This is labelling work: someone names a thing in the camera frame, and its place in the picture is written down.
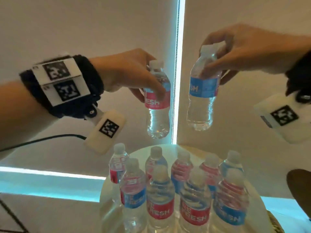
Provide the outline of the person's right hand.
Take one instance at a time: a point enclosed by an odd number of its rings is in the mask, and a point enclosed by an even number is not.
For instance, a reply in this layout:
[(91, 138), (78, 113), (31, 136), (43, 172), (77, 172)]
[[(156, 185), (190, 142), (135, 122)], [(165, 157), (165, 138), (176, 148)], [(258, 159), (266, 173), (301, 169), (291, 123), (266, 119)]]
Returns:
[(284, 74), (311, 50), (311, 36), (268, 31), (247, 24), (235, 24), (211, 32), (202, 45), (225, 42), (217, 60), (206, 65), (201, 79), (222, 70)]

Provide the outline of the person's left hand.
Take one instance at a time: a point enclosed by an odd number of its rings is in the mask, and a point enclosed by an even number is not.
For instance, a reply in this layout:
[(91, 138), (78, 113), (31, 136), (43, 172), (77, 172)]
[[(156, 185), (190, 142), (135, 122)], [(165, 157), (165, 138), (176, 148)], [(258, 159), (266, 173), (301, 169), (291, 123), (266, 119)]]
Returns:
[(126, 87), (135, 97), (136, 75), (137, 73), (150, 73), (147, 66), (152, 60), (156, 58), (141, 48), (89, 58), (101, 77), (105, 91), (113, 93)]

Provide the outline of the water bottle red label showing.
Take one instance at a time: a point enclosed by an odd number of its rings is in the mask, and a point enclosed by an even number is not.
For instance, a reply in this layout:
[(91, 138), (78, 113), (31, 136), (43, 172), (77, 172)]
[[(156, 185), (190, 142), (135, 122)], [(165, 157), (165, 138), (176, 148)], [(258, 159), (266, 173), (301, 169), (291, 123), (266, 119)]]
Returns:
[(164, 72), (164, 62), (152, 60), (149, 63), (150, 73), (165, 88), (165, 97), (159, 101), (151, 89), (144, 89), (145, 107), (147, 109), (147, 133), (151, 138), (162, 139), (170, 132), (170, 94), (171, 83)]

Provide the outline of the water bottle blue label showing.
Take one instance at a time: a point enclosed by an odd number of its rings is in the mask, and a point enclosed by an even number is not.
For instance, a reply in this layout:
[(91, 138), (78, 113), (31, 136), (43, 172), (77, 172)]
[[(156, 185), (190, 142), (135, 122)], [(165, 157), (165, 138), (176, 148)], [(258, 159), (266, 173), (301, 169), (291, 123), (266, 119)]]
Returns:
[(203, 45), (200, 57), (190, 71), (187, 123), (195, 131), (206, 131), (213, 123), (213, 104), (222, 72), (218, 71), (205, 80), (200, 79), (199, 76), (206, 65), (217, 60), (216, 52), (216, 45)]

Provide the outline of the person's left forearm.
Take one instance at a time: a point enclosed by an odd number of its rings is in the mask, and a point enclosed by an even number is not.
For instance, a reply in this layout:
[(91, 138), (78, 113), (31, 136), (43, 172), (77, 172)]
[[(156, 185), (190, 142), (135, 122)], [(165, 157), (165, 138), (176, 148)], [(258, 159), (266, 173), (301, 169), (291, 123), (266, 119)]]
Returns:
[(2, 149), (29, 141), (57, 120), (21, 81), (0, 84), (0, 159), (12, 153)]

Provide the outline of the black fuzzy left wristband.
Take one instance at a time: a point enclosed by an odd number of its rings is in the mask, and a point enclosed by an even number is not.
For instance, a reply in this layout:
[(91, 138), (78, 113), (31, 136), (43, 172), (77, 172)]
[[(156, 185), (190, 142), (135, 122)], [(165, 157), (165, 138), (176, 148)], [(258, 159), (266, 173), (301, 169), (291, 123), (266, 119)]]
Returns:
[(22, 71), (19, 76), (22, 83), (28, 89), (31, 95), (51, 115), (57, 118), (73, 117), (78, 119), (85, 119), (85, 115), (87, 115), (92, 110), (93, 106), (98, 105), (97, 102), (104, 92), (104, 85), (100, 75), (96, 71), (95, 67), (91, 64), (89, 59), (82, 55), (74, 55), (72, 57), (81, 70), (83, 78), (91, 92), (89, 96), (53, 107), (45, 96), (43, 90), (40, 88), (32, 72), (32, 67), (28, 70)]

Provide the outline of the black fuzzy wristband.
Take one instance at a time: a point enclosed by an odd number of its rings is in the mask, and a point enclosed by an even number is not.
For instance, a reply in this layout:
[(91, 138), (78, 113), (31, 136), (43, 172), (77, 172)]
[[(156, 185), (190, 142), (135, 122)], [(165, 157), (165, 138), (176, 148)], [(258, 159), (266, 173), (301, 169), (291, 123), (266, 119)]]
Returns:
[(96, 71), (95, 67), (91, 64), (89, 59), (82, 55), (74, 55), (72, 57), (81, 70), (83, 78), (91, 92), (89, 96), (53, 107), (45, 96), (43, 90), (40, 88), (32, 72), (32, 67), (28, 70), (22, 71), (19, 76), (22, 83), (28, 89), (31, 95), (51, 115), (57, 118), (73, 117), (78, 119), (85, 119), (85, 115), (87, 115), (92, 110), (93, 106), (98, 105), (97, 102), (104, 92), (104, 85), (100, 75)]
[(297, 103), (311, 104), (311, 50), (285, 73), (287, 77), (285, 96), (295, 94)]

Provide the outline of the black fuzzy right wristband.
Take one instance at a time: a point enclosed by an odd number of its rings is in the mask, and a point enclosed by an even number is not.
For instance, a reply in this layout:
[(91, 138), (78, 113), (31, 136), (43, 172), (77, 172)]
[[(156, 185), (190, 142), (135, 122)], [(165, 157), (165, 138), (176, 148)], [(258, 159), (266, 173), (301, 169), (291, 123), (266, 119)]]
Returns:
[(311, 50), (285, 73), (287, 77), (285, 96), (295, 94), (297, 103), (311, 104)]

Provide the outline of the white marker plate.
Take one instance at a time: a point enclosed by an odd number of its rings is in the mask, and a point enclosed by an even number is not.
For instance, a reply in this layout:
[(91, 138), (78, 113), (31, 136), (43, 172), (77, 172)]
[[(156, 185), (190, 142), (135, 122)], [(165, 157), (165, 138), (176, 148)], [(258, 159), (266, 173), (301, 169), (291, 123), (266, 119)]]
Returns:
[(81, 70), (70, 55), (34, 64), (32, 72), (53, 107), (91, 94)]

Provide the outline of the group of water bottles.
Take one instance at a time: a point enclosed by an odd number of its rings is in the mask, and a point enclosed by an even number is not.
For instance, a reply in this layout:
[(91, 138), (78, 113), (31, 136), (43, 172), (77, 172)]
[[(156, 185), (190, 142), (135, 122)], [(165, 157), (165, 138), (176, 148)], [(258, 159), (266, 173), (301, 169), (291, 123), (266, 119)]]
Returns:
[(220, 163), (207, 153), (194, 167), (190, 153), (179, 150), (168, 176), (159, 146), (150, 148), (145, 174), (125, 145), (114, 146), (109, 162), (113, 201), (123, 208), (125, 233), (246, 233), (249, 197), (241, 156), (230, 150)]

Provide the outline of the yellow patterned object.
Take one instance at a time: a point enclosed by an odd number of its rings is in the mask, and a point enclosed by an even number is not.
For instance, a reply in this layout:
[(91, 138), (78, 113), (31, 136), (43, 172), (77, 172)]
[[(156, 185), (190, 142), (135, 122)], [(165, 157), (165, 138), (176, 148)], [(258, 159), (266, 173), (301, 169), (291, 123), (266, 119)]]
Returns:
[(268, 210), (267, 210), (267, 214), (268, 214), (270, 223), (272, 225), (272, 228), (274, 230), (274, 233), (285, 233), (284, 229), (282, 228), (278, 220), (275, 218), (275, 216)]

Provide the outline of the black metal stand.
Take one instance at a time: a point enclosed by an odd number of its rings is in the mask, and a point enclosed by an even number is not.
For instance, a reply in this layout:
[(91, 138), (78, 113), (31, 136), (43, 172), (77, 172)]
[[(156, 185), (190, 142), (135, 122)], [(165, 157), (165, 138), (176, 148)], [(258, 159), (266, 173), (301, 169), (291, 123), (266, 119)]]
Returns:
[(14, 212), (7, 206), (7, 204), (0, 198), (0, 206), (3, 210), (13, 219), (13, 221), (19, 226), (20, 231), (13, 231), (7, 229), (1, 229), (1, 233), (30, 233), (21, 220), (14, 214)]

